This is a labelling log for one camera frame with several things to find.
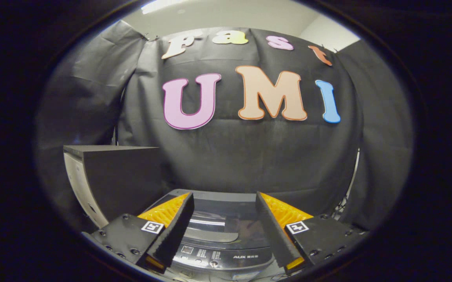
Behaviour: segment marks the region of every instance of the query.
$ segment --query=orange soft finger pad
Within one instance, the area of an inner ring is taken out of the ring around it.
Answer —
[[[165,203],[150,209],[149,211],[141,213],[138,218],[162,223],[163,225],[165,225],[165,228],[168,228],[169,224],[174,219],[177,211],[183,204],[183,201],[186,199],[188,194],[189,193],[186,193],[179,197],[168,200]]]
[[[277,220],[280,228],[285,232],[285,225],[295,223],[308,218],[312,218],[311,215],[296,209],[295,207],[286,204],[278,199],[275,199],[264,193],[260,193],[266,204],[269,206],[271,213]]]

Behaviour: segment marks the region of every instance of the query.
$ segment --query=colorful foam letter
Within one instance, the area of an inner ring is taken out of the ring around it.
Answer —
[[[288,120],[305,120],[308,114],[303,108],[297,73],[283,71],[273,86],[266,74],[258,67],[239,66],[235,69],[244,79],[244,108],[238,111],[242,119],[264,118],[264,111],[259,107],[259,97],[264,102],[272,118],[278,116],[282,101],[285,109],[282,116]]]
[[[178,130],[192,130],[206,125],[214,116],[215,84],[219,80],[221,80],[219,73],[207,73],[196,77],[196,82],[201,85],[201,104],[195,114],[185,114],[181,107],[183,88],[188,84],[187,79],[174,79],[163,84],[162,88],[165,91],[163,114],[168,125]]]
[[[328,123],[338,123],[341,121],[341,117],[337,114],[336,102],[334,100],[334,87],[332,84],[323,80],[316,80],[315,84],[320,88],[322,92],[323,104],[325,106],[325,113],[323,119]]]
[[[317,55],[317,58],[320,61],[322,61],[324,64],[332,66],[332,63],[327,58],[325,58],[325,53],[322,52],[318,47],[316,47],[316,46],[308,46],[308,48],[310,48],[311,50],[313,50],[315,52],[315,55]]]
[[[216,44],[245,44],[248,41],[243,32],[235,30],[218,32],[217,36],[212,39],[212,42]]]
[[[167,59],[175,55],[179,55],[186,51],[183,48],[183,45],[190,46],[193,44],[194,38],[201,36],[203,33],[201,31],[192,31],[188,34],[180,35],[178,37],[174,37],[170,39],[168,42],[170,43],[167,53],[162,56],[162,59]]]
[[[267,36],[268,45],[273,48],[282,49],[282,50],[294,50],[294,46],[292,46],[289,41],[283,37],[278,36]]]

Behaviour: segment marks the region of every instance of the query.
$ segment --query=black plastic bracket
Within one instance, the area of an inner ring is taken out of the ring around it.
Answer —
[[[303,258],[311,264],[339,255],[362,237],[328,215],[287,224],[285,231]]]

